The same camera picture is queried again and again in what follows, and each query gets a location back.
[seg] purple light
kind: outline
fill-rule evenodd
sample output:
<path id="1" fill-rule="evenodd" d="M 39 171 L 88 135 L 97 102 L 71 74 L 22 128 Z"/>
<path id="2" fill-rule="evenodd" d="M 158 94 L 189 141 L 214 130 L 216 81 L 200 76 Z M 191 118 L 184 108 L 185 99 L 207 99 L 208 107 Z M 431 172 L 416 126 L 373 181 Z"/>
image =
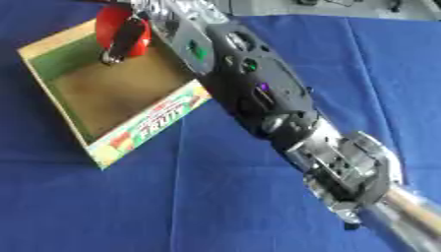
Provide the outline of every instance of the purple light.
<path id="1" fill-rule="evenodd" d="M 260 84 L 260 89 L 264 92 L 269 91 L 270 90 L 270 86 L 268 86 L 268 83 L 261 83 Z"/>

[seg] cardboard box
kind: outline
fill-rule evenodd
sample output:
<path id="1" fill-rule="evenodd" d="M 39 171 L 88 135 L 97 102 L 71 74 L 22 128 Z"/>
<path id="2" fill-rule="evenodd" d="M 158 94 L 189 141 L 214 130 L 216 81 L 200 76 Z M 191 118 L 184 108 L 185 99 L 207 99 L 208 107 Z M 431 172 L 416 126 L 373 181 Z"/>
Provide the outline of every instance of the cardboard box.
<path id="1" fill-rule="evenodd" d="M 159 39 L 145 56 L 98 61 L 95 21 L 19 50 L 78 141 L 102 169 L 210 96 Z"/>

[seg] table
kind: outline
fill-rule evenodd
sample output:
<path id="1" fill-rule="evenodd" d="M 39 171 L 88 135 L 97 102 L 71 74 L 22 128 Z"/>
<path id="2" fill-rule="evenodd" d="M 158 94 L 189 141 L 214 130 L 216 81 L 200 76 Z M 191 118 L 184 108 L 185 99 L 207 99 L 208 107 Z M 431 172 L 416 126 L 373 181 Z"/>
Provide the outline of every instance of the table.
<path id="1" fill-rule="evenodd" d="M 267 143 L 210 101 L 101 172 L 17 48 L 98 6 L 0 1 L 1 251 L 390 251 L 343 224 Z M 409 186 L 441 202 L 441 27 L 312 16 L 244 17 L 343 132 L 400 155 Z"/>

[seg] robotic arm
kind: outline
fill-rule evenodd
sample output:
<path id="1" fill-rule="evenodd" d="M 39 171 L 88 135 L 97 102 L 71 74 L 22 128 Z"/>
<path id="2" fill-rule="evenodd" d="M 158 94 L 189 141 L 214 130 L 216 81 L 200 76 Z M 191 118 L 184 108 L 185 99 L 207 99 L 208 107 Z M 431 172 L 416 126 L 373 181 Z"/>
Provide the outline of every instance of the robotic arm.
<path id="1" fill-rule="evenodd" d="M 346 229 L 364 225 L 396 251 L 441 251 L 441 214 L 405 189 L 396 155 L 363 132 L 342 135 L 314 106 L 312 90 L 252 31 L 205 0 L 107 2 L 130 5 L 130 23 L 148 19 L 243 128 L 302 172 Z M 130 48 L 124 43 L 136 40 L 136 26 L 123 27 L 103 53 L 106 64 L 121 62 Z"/>

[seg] printed label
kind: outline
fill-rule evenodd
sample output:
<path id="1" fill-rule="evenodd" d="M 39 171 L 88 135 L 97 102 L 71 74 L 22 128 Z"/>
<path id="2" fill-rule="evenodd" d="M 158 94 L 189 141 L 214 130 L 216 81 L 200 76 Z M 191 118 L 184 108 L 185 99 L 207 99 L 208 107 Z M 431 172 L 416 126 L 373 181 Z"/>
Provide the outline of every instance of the printed label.
<path id="1" fill-rule="evenodd" d="M 208 99 L 210 95 L 198 81 L 190 82 L 107 133 L 88 151 L 101 168 L 106 168 Z"/>

